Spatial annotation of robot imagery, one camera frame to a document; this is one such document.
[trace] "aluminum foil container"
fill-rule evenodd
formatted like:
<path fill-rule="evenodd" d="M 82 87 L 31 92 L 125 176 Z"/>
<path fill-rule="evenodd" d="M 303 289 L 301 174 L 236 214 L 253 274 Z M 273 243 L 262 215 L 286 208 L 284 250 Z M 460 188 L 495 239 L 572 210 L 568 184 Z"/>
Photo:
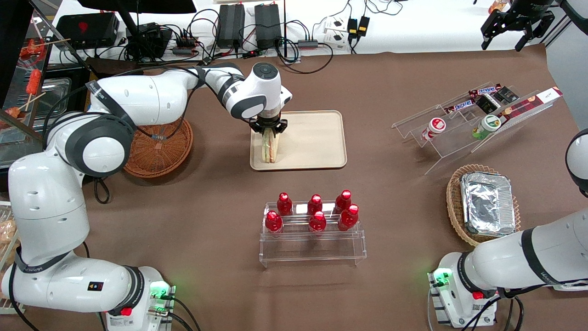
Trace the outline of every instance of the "aluminum foil container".
<path fill-rule="evenodd" d="M 472 172 L 461 178 L 463 217 L 469 233 L 503 237 L 515 232 L 515 209 L 510 180 Z"/>

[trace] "power supply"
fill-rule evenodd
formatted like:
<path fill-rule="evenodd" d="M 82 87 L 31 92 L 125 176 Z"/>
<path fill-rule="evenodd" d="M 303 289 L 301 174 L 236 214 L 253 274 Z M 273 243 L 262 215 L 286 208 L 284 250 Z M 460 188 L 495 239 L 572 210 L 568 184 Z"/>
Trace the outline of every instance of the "power supply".
<path fill-rule="evenodd" d="M 74 49 L 110 47 L 116 41 L 118 18 L 111 12 L 65 15 L 57 23 L 57 31 L 70 38 Z"/>
<path fill-rule="evenodd" d="M 255 6 L 255 34 L 258 48 L 272 48 L 282 37 L 278 5 Z"/>
<path fill-rule="evenodd" d="M 245 6 L 221 5 L 219 11 L 220 48 L 243 48 L 243 27 L 245 26 Z"/>

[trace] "beige tray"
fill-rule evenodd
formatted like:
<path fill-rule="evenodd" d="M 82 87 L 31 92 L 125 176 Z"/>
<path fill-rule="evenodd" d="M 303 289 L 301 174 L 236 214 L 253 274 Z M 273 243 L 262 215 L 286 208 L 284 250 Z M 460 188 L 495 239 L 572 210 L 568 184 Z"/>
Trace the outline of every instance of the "beige tray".
<path fill-rule="evenodd" d="M 336 110 L 285 111 L 276 163 L 262 160 L 262 135 L 251 131 L 249 164 L 258 171 L 341 168 L 347 163 L 343 117 Z"/>

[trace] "red button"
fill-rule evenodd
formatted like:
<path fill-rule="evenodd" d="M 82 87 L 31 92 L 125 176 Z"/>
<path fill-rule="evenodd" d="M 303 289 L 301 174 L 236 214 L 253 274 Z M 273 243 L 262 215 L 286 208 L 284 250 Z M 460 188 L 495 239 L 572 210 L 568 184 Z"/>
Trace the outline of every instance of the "red button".
<path fill-rule="evenodd" d="M 130 307 L 124 307 L 123 309 L 121 309 L 122 316 L 130 316 L 132 312 L 133 312 L 133 308 L 130 308 Z"/>

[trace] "brown tabletop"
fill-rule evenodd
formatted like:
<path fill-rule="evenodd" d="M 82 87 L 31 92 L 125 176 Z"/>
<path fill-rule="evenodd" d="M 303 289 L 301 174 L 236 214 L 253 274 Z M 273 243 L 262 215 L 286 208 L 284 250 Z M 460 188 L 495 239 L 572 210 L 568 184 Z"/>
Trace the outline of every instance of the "brown tabletop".
<path fill-rule="evenodd" d="M 304 57 L 297 68 L 311 70 L 327 59 Z M 278 63 L 276 58 L 235 63 L 248 74 L 258 61 Z M 511 179 L 523 229 L 587 204 L 564 163 L 577 127 L 563 100 L 508 140 L 427 176 L 434 160 L 391 129 L 487 81 L 512 84 L 524 94 L 554 86 L 543 46 L 520 53 L 342 55 L 312 75 L 280 72 L 294 95 L 285 110 L 343 114 L 348 162 L 342 169 L 253 171 L 249 128 L 231 119 L 203 88 L 186 115 L 195 138 L 180 170 L 151 182 L 114 175 L 106 180 L 112 202 L 105 206 L 94 200 L 91 186 L 84 188 L 92 257 L 157 268 L 178 286 L 177 297 L 191 307 L 203 331 L 427 330 L 426 272 L 446 253 L 472 249 L 451 227 L 445 202 L 449 177 L 464 164 L 491 166 Z M 304 262 L 268 269 L 259 263 L 266 201 L 281 191 L 294 200 L 313 193 L 334 198 L 344 188 L 361 209 L 365 261 L 357 267 Z M 83 249 L 77 252 L 83 255 Z M 524 330 L 586 329 L 584 293 L 539 289 L 521 299 Z M 497 325 L 480 329 L 502 330 L 507 307 L 500 302 Z M 177 313 L 188 318 L 180 308 Z M 100 330 L 94 314 L 29 307 L 26 315 L 43 331 Z M 28 327 L 16 316 L 0 316 L 0 329 Z"/>

